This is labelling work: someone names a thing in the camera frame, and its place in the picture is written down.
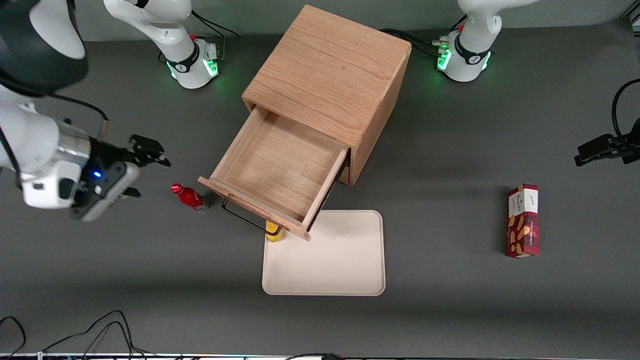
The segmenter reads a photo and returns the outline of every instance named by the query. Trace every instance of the wooden box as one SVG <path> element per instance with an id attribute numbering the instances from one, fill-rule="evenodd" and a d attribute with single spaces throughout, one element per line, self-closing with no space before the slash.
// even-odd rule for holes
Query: wooden box
<path id="1" fill-rule="evenodd" d="M 396 105 L 410 50 L 306 5 L 244 91 L 251 114 L 243 128 L 199 181 L 309 239 L 333 182 L 358 179 Z"/>

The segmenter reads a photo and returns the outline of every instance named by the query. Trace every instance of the gray table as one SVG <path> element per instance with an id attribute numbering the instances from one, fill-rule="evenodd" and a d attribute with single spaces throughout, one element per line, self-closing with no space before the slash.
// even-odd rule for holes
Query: gray table
<path id="1" fill-rule="evenodd" d="M 387 289 L 374 298 L 266 295 L 262 236 L 219 201 L 196 214 L 169 189 L 204 190 L 195 180 L 242 126 L 240 94 L 277 41 L 228 41 L 221 77 L 195 91 L 171 79 L 151 42 L 88 44 L 90 74 L 64 94 L 107 111 L 110 142 L 158 139 L 173 167 L 144 169 L 144 197 L 92 224 L 27 208 L 0 177 L 0 315 L 23 321 L 27 351 L 120 308 L 135 342 L 157 352 L 640 357 L 640 167 L 573 164 L 578 145 L 612 132 L 613 94 L 640 76 L 628 25 L 505 30 L 470 84 L 414 52 L 358 184 L 336 186 L 325 207 L 383 215 Z M 622 98 L 627 131 L 638 98 L 640 86 Z M 38 105 L 98 128 L 91 111 Z M 541 254 L 510 259 L 505 192 L 523 182 L 540 186 Z M 17 334 L 0 331 L 11 350 Z M 97 351 L 124 349 L 113 331 Z"/>

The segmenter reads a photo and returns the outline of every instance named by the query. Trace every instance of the open drawer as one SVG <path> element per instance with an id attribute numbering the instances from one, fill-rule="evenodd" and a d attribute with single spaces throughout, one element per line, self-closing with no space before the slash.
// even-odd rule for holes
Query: open drawer
<path id="1" fill-rule="evenodd" d="M 310 240 L 348 152 L 346 144 L 256 106 L 211 177 L 198 182 Z"/>

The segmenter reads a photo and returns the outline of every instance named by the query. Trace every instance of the white tray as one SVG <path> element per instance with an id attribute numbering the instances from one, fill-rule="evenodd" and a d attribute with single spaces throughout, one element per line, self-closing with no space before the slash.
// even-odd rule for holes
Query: white tray
<path id="1" fill-rule="evenodd" d="M 375 210 L 322 210 L 306 241 L 265 238 L 262 288 L 270 295 L 377 296 L 385 291 L 382 216 Z"/>

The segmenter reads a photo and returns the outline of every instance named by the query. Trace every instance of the white robotic arm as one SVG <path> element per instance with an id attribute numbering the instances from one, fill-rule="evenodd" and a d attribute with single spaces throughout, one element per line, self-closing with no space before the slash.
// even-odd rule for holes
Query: white robotic arm
<path id="1" fill-rule="evenodd" d="M 215 44 L 192 39 L 180 24 L 191 14 L 191 0 L 104 0 L 104 6 L 156 43 L 184 88 L 200 88 L 218 75 Z"/>
<path id="2" fill-rule="evenodd" d="M 0 2 L 0 167 L 16 171 L 27 205 L 91 221 L 121 196 L 140 196 L 129 187 L 140 167 L 170 162 L 155 140 L 132 135 L 127 150 L 35 110 L 43 95 L 96 110 L 54 94 L 88 71 L 74 10 L 73 0 Z"/>
<path id="3" fill-rule="evenodd" d="M 518 8 L 539 0 L 458 0 L 458 6 L 467 14 L 462 32 L 454 29 L 440 38 L 448 44 L 438 59 L 438 70 L 455 81 L 472 81 L 486 68 L 491 46 L 502 29 L 498 13 Z"/>

